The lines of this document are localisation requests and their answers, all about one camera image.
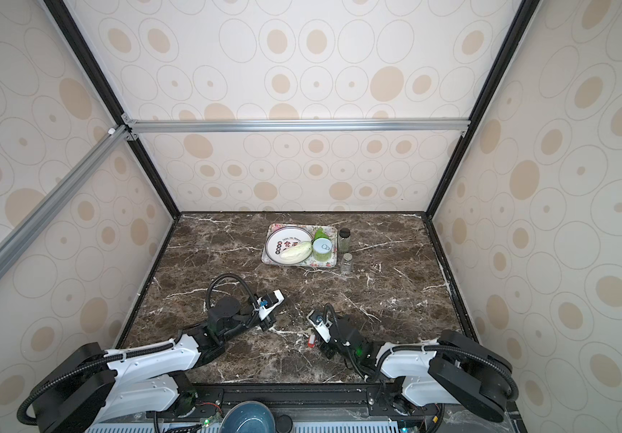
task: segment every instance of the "ventilation grille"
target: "ventilation grille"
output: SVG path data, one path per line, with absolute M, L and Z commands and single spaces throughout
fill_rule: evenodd
M 184 424 L 164 425 L 165 429 L 184 427 Z M 219 433 L 220 425 L 204 428 L 200 433 Z M 98 424 L 86 433 L 154 433 L 152 424 Z M 294 423 L 293 433 L 397 433 L 395 421 L 319 421 Z

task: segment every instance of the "wallpaper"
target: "wallpaper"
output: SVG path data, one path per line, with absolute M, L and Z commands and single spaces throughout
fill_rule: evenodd
M 622 433 L 622 1 L 544 2 L 435 222 L 530 433 Z
M 459 131 L 142 134 L 181 211 L 421 211 Z
M 142 120 L 468 117 L 511 0 L 68 0 Z
M 114 345 L 172 219 L 123 143 L 0 281 L 0 432 L 76 348 Z
M 113 124 L 38 4 L 0 0 L 0 242 Z

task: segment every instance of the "brown marble table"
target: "brown marble table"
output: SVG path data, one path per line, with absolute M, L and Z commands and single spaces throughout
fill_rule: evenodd
M 350 228 L 354 272 L 263 264 L 273 222 Z M 279 289 L 287 299 L 270 331 L 256 328 L 236 337 L 220 358 L 188 372 L 193 382 L 360 381 L 339 356 L 326 359 L 306 344 L 306 315 L 327 302 L 373 340 L 416 343 L 459 329 L 420 215 L 191 213 L 178 222 L 124 346 L 167 340 L 205 320 L 205 290 L 224 272 L 239 274 L 259 295 Z M 216 290 L 245 300 L 231 280 Z

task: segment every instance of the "robotic arm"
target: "robotic arm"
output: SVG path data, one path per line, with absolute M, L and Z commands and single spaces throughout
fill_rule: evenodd
M 326 357 L 339 353 L 367 382 L 397 379 L 383 397 L 403 414 L 431 403 L 460 403 L 499 423 L 506 402 L 517 399 L 510 363 L 455 331 L 421 344 L 397 345 L 367 340 L 330 304 L 306 318 Z
M 210 307 L 212 289 L 225 278 L 242 283 L 250 305 L 226 296 Z M 283 301 L 280 290 L 256 298 L 240 277 L 220 275 L 207 291 L 206 322 L 183 329 L 176 339 L 135 349 L 103 351 L 97 343 L 81 346 L 32 390 L 17 418 L 37 425 L 41 433 L 81 433 L 117 416 L 181 407 L 184 402 L 178 397 L 188 393 L 170 373 L 211 362 L 224 353 L 227 341 L 247 329 L 270 329 L 275 323 L 273 311 Z M 36 418 L 27 414 L 30 405 Z

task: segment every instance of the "tray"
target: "tray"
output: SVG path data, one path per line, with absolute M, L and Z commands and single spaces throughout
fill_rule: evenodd
M 330 260 L 327 262 L 319 262 L 317 261 L 313 254 L 311 254 L 306 260 L 297 264 L 279 264 L 274 262 L 268 255 L 267 251 L 265 251 L 265 245 L 263 244 L 263 256 L 262 260 L 265 264 L 274 264 L 276 266 L 306 266 L 306 267 L 333 267 L 337 264 L 337 229 L 331 226 L 315 226 L 315 225 L 306 225 L 306 224 L 270 224 L 268 228 L 267 235 L 265 235 L 265 240 L 272 235 L 274 231 L 277 231 L 283 227 L 299 227 L 300 229 L 304 229 L 308 231 L 311 236 L 313 236 L 318 229 L 323 229 L 327 237 L 332 241 L 332 254 L 330 255 Z

